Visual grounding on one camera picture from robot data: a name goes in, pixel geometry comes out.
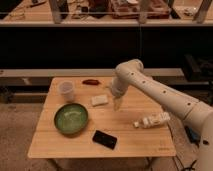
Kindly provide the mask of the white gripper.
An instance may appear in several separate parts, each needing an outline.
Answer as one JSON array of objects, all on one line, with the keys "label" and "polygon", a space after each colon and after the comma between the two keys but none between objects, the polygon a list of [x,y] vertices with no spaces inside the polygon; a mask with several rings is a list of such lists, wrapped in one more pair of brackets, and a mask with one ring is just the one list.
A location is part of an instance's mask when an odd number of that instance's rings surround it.
[{"label": "white gripper", "polygon": [[112,79],[110,83],[110,90],[113,96],[113,103],[114,103],[114,110],[118,111],[122,105],[122,96],[125,95],[126,91],[128,90],[129,84],[125,81],[115,77]]}]

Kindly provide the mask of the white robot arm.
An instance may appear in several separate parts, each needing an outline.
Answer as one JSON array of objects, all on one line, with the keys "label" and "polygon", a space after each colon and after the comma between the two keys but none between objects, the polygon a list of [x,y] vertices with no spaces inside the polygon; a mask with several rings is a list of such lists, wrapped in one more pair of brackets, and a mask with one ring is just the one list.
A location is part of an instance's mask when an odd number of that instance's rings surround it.
[{"label": "white robot arm", "polygon": [[115,77],[110,83],[112,95],[124,96],[129,85],[145,93],[200,135],[195,171],[213,171],[213,107],[145,76],[139,59],[116,66]]}]

